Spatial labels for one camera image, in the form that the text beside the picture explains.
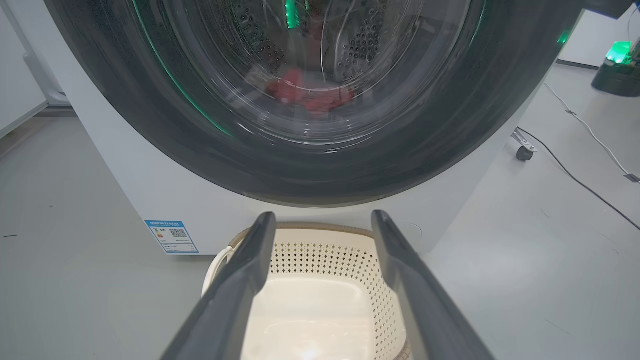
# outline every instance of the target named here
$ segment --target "round cover on washing machine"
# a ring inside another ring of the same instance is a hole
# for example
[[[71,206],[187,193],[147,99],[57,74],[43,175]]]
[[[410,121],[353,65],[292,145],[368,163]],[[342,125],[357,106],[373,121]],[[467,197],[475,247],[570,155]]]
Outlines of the round cover on washing machine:
[[[212,183],[368,202],[470,154],[535,89],[578,1],[47,0],[132,127]]]

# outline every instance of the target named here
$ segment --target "laundry basket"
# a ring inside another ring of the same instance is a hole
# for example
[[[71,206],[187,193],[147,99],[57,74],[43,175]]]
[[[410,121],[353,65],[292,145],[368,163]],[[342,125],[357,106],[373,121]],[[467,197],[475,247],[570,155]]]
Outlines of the laundry basket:
[[[246,233],[216,256],[202,294]],[[382,278],[371,232],[279,223],[241,359],[407,360],[409,355],[397,295]]]

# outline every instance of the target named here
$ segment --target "qr code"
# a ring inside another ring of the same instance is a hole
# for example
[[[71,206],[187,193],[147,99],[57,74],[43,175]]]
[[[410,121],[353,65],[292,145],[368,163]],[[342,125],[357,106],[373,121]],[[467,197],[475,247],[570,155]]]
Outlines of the qr code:
[[[184,233],[184,230],[180,229],[169,229],[171,231],[171,236],[174,238],[186,238],[187,234]]]

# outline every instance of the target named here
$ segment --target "blue and white sticker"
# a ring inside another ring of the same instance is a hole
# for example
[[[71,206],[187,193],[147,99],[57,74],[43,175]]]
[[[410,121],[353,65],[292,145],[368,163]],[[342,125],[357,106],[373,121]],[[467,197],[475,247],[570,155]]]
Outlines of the blue and white sticker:
[[[198,254],[196,245],[181,221],[145,220],[167,254]]]

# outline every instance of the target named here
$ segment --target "glossy floor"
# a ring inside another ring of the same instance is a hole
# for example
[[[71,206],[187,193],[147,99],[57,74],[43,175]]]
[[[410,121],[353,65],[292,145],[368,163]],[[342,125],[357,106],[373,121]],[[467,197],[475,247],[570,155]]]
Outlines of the glossy floor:
[[[640,174],[640,99],[590,90],[594,74],[557,66],[547,82]],[[521,125],[640,222],[640,184],[550,92]],[[424,259],[497,359],[636,359],[640,231],[543,149],[527,163],[517,149],[507,140]],[[156,359],[211,261],[164,255],[77,119],[0,160],[0,236],[2,359]]]

